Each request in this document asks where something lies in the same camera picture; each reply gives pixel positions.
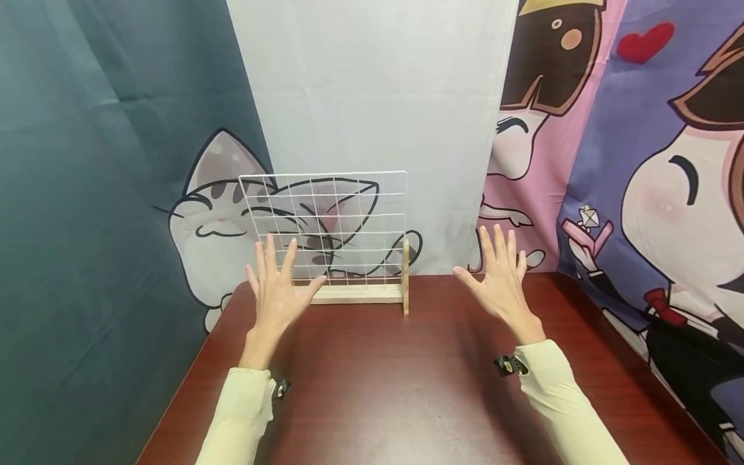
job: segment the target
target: grid frame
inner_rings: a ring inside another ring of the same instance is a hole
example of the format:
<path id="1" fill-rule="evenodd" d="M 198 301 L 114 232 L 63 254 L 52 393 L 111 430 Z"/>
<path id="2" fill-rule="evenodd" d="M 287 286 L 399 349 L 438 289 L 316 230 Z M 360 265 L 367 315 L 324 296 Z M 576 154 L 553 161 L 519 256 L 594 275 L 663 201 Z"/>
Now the grid frame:
<path id="1" fill-rule="evenodd" d="M 404 303 L 408 311 L 408 173 L 248 174 L 238 177 L 256 237 L 275 236 L 277 263 L 294 237 L 292 281 L 327 282 L 314 304 Z"/>

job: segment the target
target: black suit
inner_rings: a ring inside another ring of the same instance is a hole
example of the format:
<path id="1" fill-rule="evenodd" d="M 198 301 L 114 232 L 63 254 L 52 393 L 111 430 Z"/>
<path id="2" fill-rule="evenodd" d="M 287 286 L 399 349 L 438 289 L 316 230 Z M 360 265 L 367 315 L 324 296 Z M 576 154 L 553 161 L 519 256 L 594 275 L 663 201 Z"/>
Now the black suit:
<path id="1" fill-rule="evenodd" d="M 590 276 L 589 280 L 605 294 L 627 304 L 604 273 Z M 719 425 L 730 423 L 731 419 L 713 400 L 711 391 L 723 382 L 744 377 L 744 356 L 727 342 L 688 324 L 669 324 L 651 315 L 650 310 L 647 307 L 642 315 L 648 323 L 646 343 L 652 363 L 703 431 L 724 450 L 725 441 Z M 713 326 L 740 334 L 731 329 L 734 322 L 721 319 L 728 323 L 722 321 Z"/>

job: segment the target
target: red heart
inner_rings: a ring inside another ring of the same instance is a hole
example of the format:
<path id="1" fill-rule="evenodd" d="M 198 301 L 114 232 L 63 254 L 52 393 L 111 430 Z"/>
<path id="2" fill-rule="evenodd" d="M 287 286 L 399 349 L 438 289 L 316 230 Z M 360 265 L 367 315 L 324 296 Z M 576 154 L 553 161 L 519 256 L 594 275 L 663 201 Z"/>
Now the red heart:
<path id="1" fill-rule="evenodd" d="M 670 22 L 657 24 L 644 35 L 627 34 L 618 43 L 618 55 L 625 61 L 643 65 L 664 48 L 673 35 L 674 25 Z"/>

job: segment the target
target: purple backdrop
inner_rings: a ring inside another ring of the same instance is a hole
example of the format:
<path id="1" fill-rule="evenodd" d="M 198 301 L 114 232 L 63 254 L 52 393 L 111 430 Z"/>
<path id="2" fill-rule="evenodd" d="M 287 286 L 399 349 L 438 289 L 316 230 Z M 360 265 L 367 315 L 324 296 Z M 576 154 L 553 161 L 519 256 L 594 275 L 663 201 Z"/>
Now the purple backdrop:
<path id="1" fill-rule="evenodd" d="M 638 65 L 618 56 L 618 43 L 624 36 L 644 33 L 662 22 L 673 23 L 675 33 L 648 62 Z M 638 311 L 589 285 L 586 270 L 574 261 L 568 250 L 562 221 L 565 218 L 576 221 L 579 208 L 590 204 L 597 209 L 601 223 L 606 220 L 614 223 L 615 230 L 596 262 L 635 308 L 646 308 L 644 294 L 647 291 L 667 287 L 668 280 L 654 270 L 623 235 L 620 220 L 623 193 L 641 162 L 667 146 L 684 125 L 667 101 L 701 80 L 696 72 L 743 22 L 741 0 L 629 0 L 615 37 L 558 216 L 558 270 L 574 277 L 578 275 L 599 305 L 612 309 L 615 315 L 637 329 L 644 322 Z M 716 402 L 742 431 L 744 382 L 735 379 L 719 385 L 714 394 Z"/>

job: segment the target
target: wooden post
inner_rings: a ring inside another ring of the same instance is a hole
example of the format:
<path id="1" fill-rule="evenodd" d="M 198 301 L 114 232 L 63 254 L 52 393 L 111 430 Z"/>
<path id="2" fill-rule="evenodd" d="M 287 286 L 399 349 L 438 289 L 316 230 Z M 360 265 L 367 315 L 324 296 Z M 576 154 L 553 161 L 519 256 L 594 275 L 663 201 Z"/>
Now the wooden post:
<path id="1" fill-rule="evenodd" d="M 401 271 L 403 284 L 403 316 L 408 316 L 408 238 L 403 239 L 403 268 Z"/>

